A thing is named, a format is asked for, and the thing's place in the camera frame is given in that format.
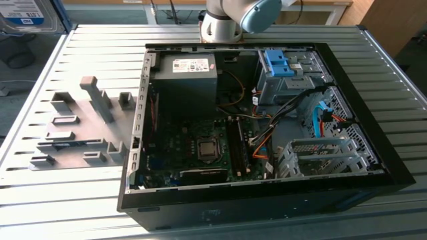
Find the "hard drive label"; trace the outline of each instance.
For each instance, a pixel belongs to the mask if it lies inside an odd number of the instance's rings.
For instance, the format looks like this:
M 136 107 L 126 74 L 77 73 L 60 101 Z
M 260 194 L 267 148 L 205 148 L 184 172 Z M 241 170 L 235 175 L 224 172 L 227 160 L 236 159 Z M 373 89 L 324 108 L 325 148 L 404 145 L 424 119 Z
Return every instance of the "hard drive label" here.
M 0 0 L 0 14 L 18 25 L 40 25 L 44 22 L 44 15 L 34 0 Z

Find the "white wire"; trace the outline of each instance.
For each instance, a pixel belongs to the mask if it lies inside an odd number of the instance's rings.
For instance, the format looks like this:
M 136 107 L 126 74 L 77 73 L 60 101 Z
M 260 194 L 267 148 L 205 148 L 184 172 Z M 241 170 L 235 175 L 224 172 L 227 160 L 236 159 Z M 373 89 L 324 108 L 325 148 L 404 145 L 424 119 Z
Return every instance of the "white wire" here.
M 13 82 L 32 82 L 32 83 L 34 83 L 36 81 L 33 81 L 33 80 L 8 80 L 8 81 L 0 81 L 0 84 L 1 83 L 13 83 Z
M 227 115 L 241 116 L 241 117 L 247 117 L 247 118 L 251 118 L 251 119 L 261 119 L 261 117 L 249 116 L 249 115 L 245 115 L 245 114 L 231 114 L 229 112 L 224 111 L 220 107 L 219 107 L 217 109 L 219 109 L 223 113 L 225 113 Z

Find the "motherboard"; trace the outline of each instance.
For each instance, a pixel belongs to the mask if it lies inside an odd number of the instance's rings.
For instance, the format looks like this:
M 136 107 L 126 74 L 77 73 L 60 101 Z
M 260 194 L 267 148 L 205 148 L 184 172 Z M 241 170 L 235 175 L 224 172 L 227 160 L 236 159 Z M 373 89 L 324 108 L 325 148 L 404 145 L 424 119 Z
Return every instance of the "motherboard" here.
M 253 136 L 249 118 L 217 118 L 173 123 L 157 130 L 148 147 L 146 188 L 260 180 L 260 159 L 248 156 Z

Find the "sticker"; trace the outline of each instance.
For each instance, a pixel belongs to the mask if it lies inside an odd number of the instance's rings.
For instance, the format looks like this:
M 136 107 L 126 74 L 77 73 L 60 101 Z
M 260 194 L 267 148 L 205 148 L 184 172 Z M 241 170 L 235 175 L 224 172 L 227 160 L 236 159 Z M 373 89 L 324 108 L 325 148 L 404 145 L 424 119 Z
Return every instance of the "sticker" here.
M 40 25 L 44 22 L 34 0 L 0 0 L 0 14 L 18 25 Z
M 301 65 L 299 63 L 289 64 L 291 69 L 303 69 Z
M 273 166 L 269 164 L 269 162 L 265 163 L 265 169 L 269 173 L 273 173 Z
M 34 24 L 30 18 L 21 18 L 21 24 Z
M 207 58 L 200 59 L 175 59 L 172 63 L 173 73 L 208 72 L 209 63 Z
M 124 4 L 141 4 L 142 1 L 141 0 L 122 0 Z
M 259 98 L 257 98 L 256 96 L 252 97 L 252 104 L 253 104 L 255 106 L 259 105 Z

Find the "power supply label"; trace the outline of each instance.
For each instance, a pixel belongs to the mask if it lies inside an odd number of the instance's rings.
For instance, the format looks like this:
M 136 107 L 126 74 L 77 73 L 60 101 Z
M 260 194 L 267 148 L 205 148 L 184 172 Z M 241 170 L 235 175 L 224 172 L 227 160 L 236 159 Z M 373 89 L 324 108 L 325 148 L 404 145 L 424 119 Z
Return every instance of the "power supply label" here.
M 195 73 L 209 71 L 209 63 L 207 58 L 175 59 L 172 64 L 173 73 Z
M 34 0 L 0 0 L 0 14 L 17 25 L 40 25 L 44 22 Z

